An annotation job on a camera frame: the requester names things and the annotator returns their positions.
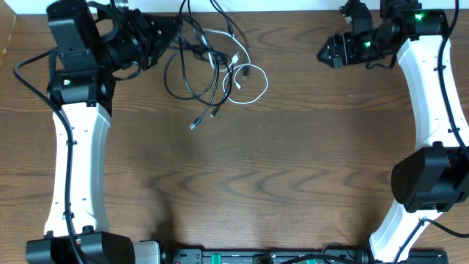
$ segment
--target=brown surface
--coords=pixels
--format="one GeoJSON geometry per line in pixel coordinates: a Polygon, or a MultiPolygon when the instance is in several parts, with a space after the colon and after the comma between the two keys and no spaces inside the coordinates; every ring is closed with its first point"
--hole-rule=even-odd
{"type": "MultiPolygon", "coordinates": [[[[468,13],[461,15],[451,50],[466,113],[468,13]]],[[[207,28],[223,28],[216,14],[197,18],[207,28]]],[[[118,84],[106,145],[111,231],[207,248],[360,244],[387,213],[390,172],[415,143],[402,71],[331,70],[317,62],[326,37],[348,30],[337,12],[238,13],[233,19],[247,31],[254,63],[270,78],[258,103],[224,106],[190,131],[202,106],[166,93],[162,77],[169,53],[138,79],[118,84]]],[[[51,111],[11,69],[53,46],[46,17],[21,16],[0,71],[0,262],[24,261],[25,243],[41,238],[51,206],[51,111]]],[[[208,66],[197,63],[188,62],[189,78],[206,84],[208,66]]],[[[177,67],[169,82],[184,91],[177,67]]],[[[45,91],[46,60],[23,74],[45,91]]],[[[244,86],[252,95],[264,86],[257,74],[252,71],[244,86]]],[[[466,203],[440,221],[468,231],[468,217],[466,203]]],[[[418,247],[444,248],[453,263],[469,262],[469,242],[434,227],[418,247]]]]}
{"type": "Polygon", "coordinates": [[[0,67],[7,52],[8,42],[15,24],[16,14],[0,0],[0,67]]]}

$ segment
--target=wooden tabletop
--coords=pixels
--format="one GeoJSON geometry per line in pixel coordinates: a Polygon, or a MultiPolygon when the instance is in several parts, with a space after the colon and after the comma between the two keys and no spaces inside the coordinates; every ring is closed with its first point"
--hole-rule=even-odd
{"type": "MultiPolygon", "coordinates": [[[[469,114],[469,19],[451,38],[459,97],[469,114]]],[[[326,38],[349,31],[339,12],[231,14],[245,30],[251,57],[269,77],[264,97],[223,105],[216,118],[189,124],[203,105],[176,100],[163,86],[170,52],[137,79],[119,82],[106,142],[106,210],[111,232],[206,248],[320,248],[361,245],[393,202],[391,170],[413,152],[415,125],[400,67],[332,70],[316,59],[326,38]]],[[[206,28],[224,29],[215,13],[206,28]]],[[[216,40],[220,49],[233,49],[216,40]]],[[[52,113],[13,76],[20,61],[53,48],[45,16],[22,15],[0,69],[0,262],[23,263],[26,242],[40,239],[55,169],[52,113]]],[[[188,78],[201,89],[208,64],[187,56],[188,78]]],[[[47,59],[22,70],[43,92],[47,59]]],[[[265,86],[255,70],[241,81],[248,100],[265,86]]],[[[169,83],[185,92],[180,62],[169,83]]],[[[469,203],[439,221],[467,232],[469,203]]],[[[469,242],[429,227],[418,248],[445,249],[469,262],[469,242]]]]}

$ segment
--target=green strip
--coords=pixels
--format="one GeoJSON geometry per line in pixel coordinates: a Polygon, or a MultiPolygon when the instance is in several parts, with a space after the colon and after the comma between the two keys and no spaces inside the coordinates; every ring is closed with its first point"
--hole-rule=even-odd
{"type": "Polygon", "coordinates": [[[220,254],[212,254],[212,264],[221,264],[221,255],[220,254]]]}

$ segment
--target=white cable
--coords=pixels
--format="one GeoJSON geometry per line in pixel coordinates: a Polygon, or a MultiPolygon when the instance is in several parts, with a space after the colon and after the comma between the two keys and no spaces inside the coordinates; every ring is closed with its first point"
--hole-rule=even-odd
{"type": "MultiPolygon", "coordinates": [[[[222,34],[222,35],[225,35],[229,38],[231,38],[236,44],[238,44],[242,50],[244,51],[244,53],[246,54],[246,57],[248,59],[248,63],[245,63],[245,64],[241,64],[241,65],[238,65],[238,66],[235,66],[233,67],[233,70],[236,70],[235,73],[234,73],[234,76],[233,76],[233,81],[234,81],[234,84],[236,85],[236,87],[238,89],[242,89],[241,85],[236,81],[236,76],[237,74],[240,72],[240,70],[244,67],[255,67],[256,69],[260,70],[263,74],[264,74],[264,77],[265,77],[265,88],[264,90],[261,92],[261,94],[259,96],[257,96],[254,100],[251,100],[249,102],[239,102],[239,101],[236,101],[236,100],[232,100],[230,97],[228,97],[228,99],[232,102],[232,103],[237,103],[237,104],[249,104],[249,103],[254,103],[255,101],[259,100],[259,98],[261,98],[265,92],[267,91],[267,89],[269,88],[269,79],[267,78],[267,74],[265,73],[265,71],[259,67],[259,66],[256,66],[256,65],[253,65],[251,64],[251,58],[248,54],[248,51],[244,48],[243,44],[241,44],[234,35],[231,35],[229,33],[226,33],[226,32],[222,32],[221,30],[215,30],[215,29],[204,29],[204,31],[206,32],[212,32],[212,33],[216,33],[216,34],[222,34]]],[[[207,40],[205,39],[205,36],[202,35],[202,41],[204,42],[205,45],[207,45],[207,40]]],[[[210,60],[210,65],[212,66],[213,69],[215,69],[215,65],[213,63],[213,58],[212,58],[212,54],[209,54],[209,60],[210,60]]],[[[232,67],[233,65],[235,65],[237,63],[239,59],[239,53],[236,53],[234,56],[233,56],[233,59],[232,59],[232,62],[228,65],[228,67],[232,67]]],[[[220,69],[221,72],[226,72],[228,69],[225,68],[225,69],[220,69]]],[[[226,92],[225,90],[225,81],[226,79],[228,78],[229,74],[227,73],[225,75],[225,78],[223,79],[223,91],[226,92]]]]}

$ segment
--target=bundle of cables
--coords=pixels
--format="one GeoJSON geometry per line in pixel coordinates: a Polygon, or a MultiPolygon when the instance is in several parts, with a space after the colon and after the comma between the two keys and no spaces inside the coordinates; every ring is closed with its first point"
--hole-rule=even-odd
{"type": "Polygon", "coordinates": [[[205,114],[208,112],[210,107],[213,107],[212,114],[210,115],[211,117],[214,117],[217,113],[218,110],[220,109],[220,106],[224,104],[227,100],[230,100],[233,103],[237,104],[249,104],[257,101],[259,98],[261,98],[265,92],[267,91],[267,88],[269,87],[268,79],[267,79],[267,74],[265,71],[256,66],[251,64],[251,58],[249,56],[248,48],[248,40],[244,33],[240,30],[240,28],[236,25],[236,23],[223,11],[221,8],[220,4],[216,0],[210,0],[210,3],[212,6],[222,14],[222,16],[226,20],[226,25],[228,27],[228,32],[222,32],[220,30],[215,30],[215,29],[204,29],[201,27],[200,23],[197,22],[191,12],[191,0],[184,0],[181,4],[180,10],[179,10],[179,17],[187,24],[189,24],[192,28],[192,32],[197,40],[197,44],[192,44],[190,43],[183,35],[182,33],[179,33],[178,35],[178,47],[173,47],[176,49],[176,51],[173,53],[173,55],[169,58],[168,62],[166,63],[165,69],[164,69],[164,86],[166,88],[166,91],[168,93],[175,97],[176,99],[179,100],[198,100],[199,102],[203,103],[205,105],[205,109],[202,112],[202,114],[197,117],[190,125],[190,129],[196,128],[203,118],[205,117],[205,114]],[[182,9],[184,8],[185,4],[187,2],[187,7],[188,7],[188,15],[183,15],[182,9]],[[236,39],[235,36],[235,31],[234,28],[240,33],[241,37],[243,38],[244,45],[241,44],[240,41],[236,39]],[[206,35],[206,32],[214,33],[214,34],[221,34],[224,36],[229,37],[233,42],[235,42],[238,46],[241,47],[241,49],[244,51],[246,55],[247,62],[241,65],[237,65],[237,63],[240,60],[240,54],[239,52],[236,53],[233,57],[230,58],[229,55],[217,51],[213,48],[212,43],[210,42],[209,38],[206,35]],[[186,73],[185,73],[185,60],[184,60],[184,52],[185,51],[191,51],[193,53],[193,56],[201,61],[209,62],[210,66],[213,69],[213,76],[212,80],[210,81],[209,85],[200,93],[196,93],[194,89],[191,87],[191,85],[188,82],[186,73]],[[169,70],[169,65],[171,62],[173,62],[174,58],[177,56],[180,56],[181,58],[181,65],[182,65],[182,79],[190,92],[191,95],[187,97],[179,96],[176,95],[174,92],[171,91],[168,85],[168,70],[169,70]],[[240,102],[233,100],[230,98],[231,92],[232,92],[232,85],[233,82],[235,83],[236,87],[238,89],[242,89],[241,85],[236,81],[237,74],[243,69],[243,75],[247,76],[248,75],[248,69],[249,67],[254,67],[258,70],[260,70],[265,77],[265,82],[266,86],[264,90],[260,93],[259,96],[254,98],[253,100],[246,101],[246,102],[240,102]],[[220,73],[227,72],[223,79],[222,83],[222,91],[223,95],[221,96],[220,101],[217,103],[214,103],[215,95],[217,94],[217,91],[220,89],[218,88],[218,83],[220,79],[220,73]],[[212,94],[210,96],[210,99],[204,100],[202,97],[206,95],[210,90],[212,89],[212,94]]]}

